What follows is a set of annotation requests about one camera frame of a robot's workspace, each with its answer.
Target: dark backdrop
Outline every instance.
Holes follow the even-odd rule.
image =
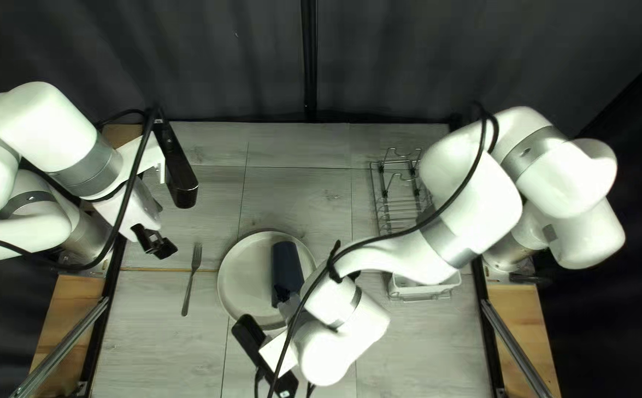
[[[616,153],[608,199],[626,242],[585,270],[560,268],[548,253],[537,258],[555,280],[540,298],[557,376],[565,397],[642,397],[642,75],[582,135]]]
[[[642,72],[638,0],[322,0],[317,13],[321,120],[441,121],[478,99],[530,105],[574,135]],[[0,0],[0,92],[48,81],[93,121],[153,101],[176,119],[300,121],[301,27],[294,0]],[[635,98],[585,131],[619,156],[611,201],[627,247],[542,292],[568,397],[642,380]],[[28,372],[52,282],[0,267],[0,327],[14,333],[0,334],[0,397]]]
[[[437,121],[478,99],[574,135],[642,71],[638,0],[317,9],[320,111]],[[300,18],[298,0],[0,0],[0,91],[49,81],[92,120],[155,99],[170,118],[301,120]]]

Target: metal dish rack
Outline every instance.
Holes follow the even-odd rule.
[[[421,154],[421,148],[400,154],[396,148],[390,147],[381,161],[369,163],[380,235],[413,227],[416,218],[431,206],[431,194],[419,178]],[[387,282],[387,294],[392,299],[405,302],[436,300],[449,297],[451,289],[460,284],[459,272],[440,285],[420,285],[392,274]]]

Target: white container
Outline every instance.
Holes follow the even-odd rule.
[[[456,273],[438,285],[421,285],[411,279],[392,274],[387,282],[387,294],[393,300],[405,303],[412,301],[436,300],[450,294],[451,289],[461,284],[461,273]]]

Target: black cable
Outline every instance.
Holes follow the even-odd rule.
[[[311,394],[316,390],[316,384],[308,382],[306,384],[306,398],[311,398]]]
[[[269,393],[267,393],[267,398],[272,398],[272,396],[274,394],[274,388],[276,387],[276,384],[277,384],[278,379],[279,379],[279,373],[281,372],[281,365],[282,365],[282,362],[284,361],[284,356],[286,355],[286,351],[287,351],[287,349],[289,349],[289,344],[291,343],[291,338],[292,338],[292,335],[293,335],[293,331],[296,329],[296,321],[298,319],[299,313],[303,309],[304,305],[308,301],[309,297],[311,296],[311,293],[314,291],[316,286],[318,286],[321,283],[321,280],[323,279],[323,277],[327,273],[329,273],[329,269],[330,268],[335,269],[334,268],[334,264],[340,258],[342,258],[343,256],[345,256],[346,254],[350,253],[351,251],[353,251],[355,249],[360,249],[361,247],[363,247],[363,246],[365,246],[367,244],[375,243],[375,242],[378,242],[378,241],[390,240],[390,239],[397,238],[397,237],[403,237],[405,235],[411,234],[414,231],[418,231],[421,228],[424,228],[430,222],[434,221],[437,217],[439,217],[451,204],[453,204],[456,201],[456,198],[458,198],[458,196],[461,194],[461,192],[463,192],[464,188],[466,188],[466,185],[471,180],[471,177],[473,177],[473,174],[475,173],[476,168],[478,167],[478,163],[481,161],[481,156],[483,155],[483,149],[485,148],[486,125],[487,125],[487,120],[488,119],[489,119],[489,117],[487,116],[487,113],[483,113],[482,112],[482,114],[481,114],[481,139],[480,139],[480,142],[478,143],[478,153],[476,154],[476,158],[473,161],[473,164],[471,165],[471,168],[468,170],[468,174],[466,174],[466,177],[463,179],[463,181],[461,181],[461,184],[459,184],[458,187],[456,188],[456,191],[454,191],[454,193],[451,194],[451,196],[449,196],[449,199],[447,199],[446,202],[444,202],[444,204],[442,204],[439,207],[439,209],[437,209],[429,217],[427,217],[425,220],[419,222],[417,225],[415,225],[412,228],[409,228],[407,230],[400,231],[400,232],[395,232],[394,234],[387,234],[387,235],[384,235],[384,236],[381,236],[381,237],[373,237],[373,238],[369,238],[369,239],[364,240],[364,241],[359,241],[358,243],[352,244],[351,246],[346,247],[345,249],[343,249],[340,253],[334,255],[336,249],[340,245],[339,241],[336,242],[336,246],[334,247],[334,250],[331,252],[331,256],[329,257],[329,259],[326,262],[326,266],[319,273],[319,275],[316,277],[316,279],[314,279],[313,283],[309,286],[308,291],[306,292],[306,294],[304,294],[304,297],[301,299],[301,303],[299,303],[299,307],[297,307],[296,311],[294,311],[294,314],[291,317],[291,320],[289,322],[289,327],[287,328],[287,330],[289,332],[287,332],[287,334],[286,334],[286,339],[284,340],[284,346],[282,346],[281,354],[279,356],[279,361],[277,362],[277,366],[274,369],[274,378],[272,379],[272,383],[270,384]]]
[[[261,367],[257,367],[254,374],[254,398],[259,398],[259,382],[264,378],[264,373]]]
[[[116,121],[117,119],[121,118],[122,116],[131,115],[132,113],[138,113],[144,118],[147,117],[146,112],[142,111],[141,109],[127,109],[126,111],[118,112],[118,113],[115,113],[114,115],[112,115],[112,116],[110,116],[110,117],[108,117],[106,119],[102,119],[99,122],[95,122],[94,123],[95,129],[101,130],[104,127],[104,125],[107,125],[107,124],[109,124],[109,123],[111,123],[113,121]]]
[[[54,261],[51,261],[51,266],[60,270],[67,270],[67,271],[81,271],[81,270],[87,270],[89,268],[92,268],[102,262],[102,260],[107,256],[107,253],[110,251],[114,244],[114,240],[116,240],[117,235],[119,234],[119,229],[122,227],[122,223],[124,221],[124,214],[127,211],[127,206],[129,206],[129,199],[132,196],[132,192],[134,191],[134,183],[137,178],[137,171],[139,170],[139,165],[141,164],[142,157],[144,156],[144,151],[146,150],[146,144],[149,141],[149,136],[151,135],[151,130],[154,127],[154,120],[156,119],[157,115],[160,114],[159,108],[155,107],[150,110],[150,112],[147,114],[147,119],[146,123],[144,123],[144,127],[142,130],[142,140],[139,143],[139,148],[137,150],[137,154],[134,156],[134,162],[132,164],[132,169],[129,172],[129,179],[127,180],[126,188],[124,190],[124,195],[122,196],[122,204],[119,207],[119,212],[117,213],[117,218],[114,222],[114,225],[112,226],[112,230],[110,231],[109,237],[105,241],[105,245],[102,248],[102,251],[100,254],[95,257],[93,261],[90,261],[87,264],[79,264],[79,265],[71,265],[71,266],[65,266],[63,264],[56,263]],[[0,246],[4,247],[9,250],[13,250],[16,253],[20,255],[29,255],[32,254],[30,251],[22,249],[20,247],[17,247],[13,244],[10,244],[5,241],[0,241]]]
[[[24,250],[24,249],[22,249],[22,248],[20,248],[20,247],[18,247],[16,245],[13,245],[13,244],[10,244],[9,242],[6,242],[6,241],[0,241],[0,247],[3,247],[3,248],[8,249],[8,250],[15,251],[16,253],[18,253],[18,254],[20,254],[22,256],[28,256],[28,255],[32,254],[30,251]]]
[[[493,125],[493,135],[491,138],[491,144],[488,146],[488,150],[487,150],[489,154],[492,154],[493,149],[495,149],[496,144],[498,143],[498,133],[499,133],[498,119],[496,119],[496,117],[493,116],[492,113],[489,113],[488,111],[486,111],[486,109],[483,108],[483,104],[479,103],[478,101],[473,101],[471,104],[473,104],[478,108],[478,112],[481,113],[481,119],[488,118],[488,120],[490,120],[491,124]]]

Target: table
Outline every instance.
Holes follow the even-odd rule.
[[[109,125],[105,137],[120,147],[140,135],[139,125]],[[104,289],[101,278],[62,275],[58,278],[38,348],[31,369],[40,363],[60,339],[97,303]],[[546,334],[537,289],[534,285],[488,285],[489,299],[520,343],[556,397],[560,397],[556,371]],[[83,336],[59,368],[43,384],[38,396],[67,395],[78,384],[89,346],[90,332]],[[533,397],[524,376],[513,362],[502,342],[499,357],[503,382],[510,397]]]

